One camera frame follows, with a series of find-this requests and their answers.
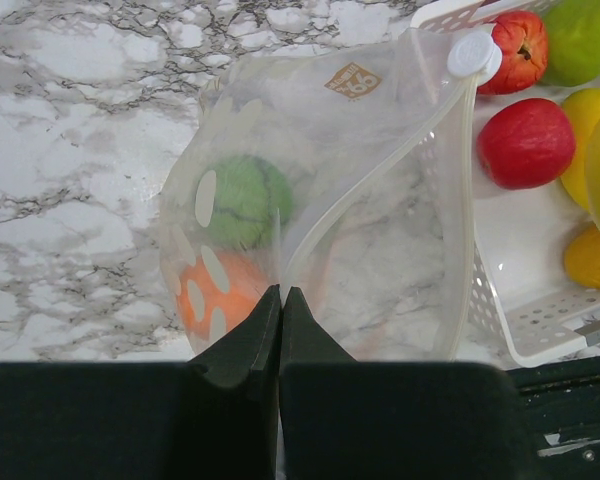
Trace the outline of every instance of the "black object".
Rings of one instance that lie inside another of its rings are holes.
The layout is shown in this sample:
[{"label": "black object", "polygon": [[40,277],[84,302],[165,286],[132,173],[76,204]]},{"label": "black object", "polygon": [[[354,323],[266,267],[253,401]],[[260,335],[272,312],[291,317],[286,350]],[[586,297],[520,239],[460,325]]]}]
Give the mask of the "black object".
[{"label": "black object", "polygon": [[271,479],[278,391],[289,480],[600,479],[600,358],[357,363],[280,307],[186,364],[1,364],[0,479]]}]

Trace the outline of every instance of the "marble countertop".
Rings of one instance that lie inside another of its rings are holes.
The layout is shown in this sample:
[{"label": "marble countertop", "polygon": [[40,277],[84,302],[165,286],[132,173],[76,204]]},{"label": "marble countertop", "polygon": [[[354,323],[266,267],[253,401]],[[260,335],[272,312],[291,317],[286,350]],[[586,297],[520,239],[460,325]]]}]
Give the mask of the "marble countertop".
[{"label": "marble countertop", "polygon": [[[0,361],[190,358],[157,195],[200,87],[244,54],[395,38],[426,3],[0,2]],[[460,358],[512,366],[470,328]]]}]

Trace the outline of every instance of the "transparent plastic bag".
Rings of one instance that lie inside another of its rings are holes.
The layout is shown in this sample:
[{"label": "transparent plastic bag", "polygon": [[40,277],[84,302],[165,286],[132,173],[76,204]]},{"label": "transparent plastic bag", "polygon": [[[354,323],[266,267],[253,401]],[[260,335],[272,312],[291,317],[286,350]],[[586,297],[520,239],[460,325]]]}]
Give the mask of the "transparent plastic bag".
[{"label": "transparent plastic bag", "polygon": [[302,288],[358,359],[448,359],[472,278],[476,76],[452,35],[243,59],[203,92],[162,192],[161,266],[199,353]]}]

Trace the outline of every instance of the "brown label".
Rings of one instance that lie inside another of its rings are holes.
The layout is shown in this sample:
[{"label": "brown label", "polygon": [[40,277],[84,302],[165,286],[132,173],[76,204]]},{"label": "brown label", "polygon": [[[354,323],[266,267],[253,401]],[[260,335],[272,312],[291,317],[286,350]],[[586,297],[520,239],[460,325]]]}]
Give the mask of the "brown label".
[{"label": "brown label", "polygon": [[365,70],[360,65],[350,63],[338,70],[338,73],[325,84],[325,87],[353,99],[373,92],[380,82],[382,82],[382,78],[379,76]]}]

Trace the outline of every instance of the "white cap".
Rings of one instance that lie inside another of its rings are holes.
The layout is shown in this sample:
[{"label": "white cap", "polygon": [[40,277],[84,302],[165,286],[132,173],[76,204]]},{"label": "white cap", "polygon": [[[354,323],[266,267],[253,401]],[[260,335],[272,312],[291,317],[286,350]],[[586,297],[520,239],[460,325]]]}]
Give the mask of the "white cap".
[{"label": "white cap", "polygon": [[480,74],[478,85],[491,80],[502,64],[502,50],[491,35],[474,30],[458,40],[447,59],[447,68],[454,77],[466,78]]}]

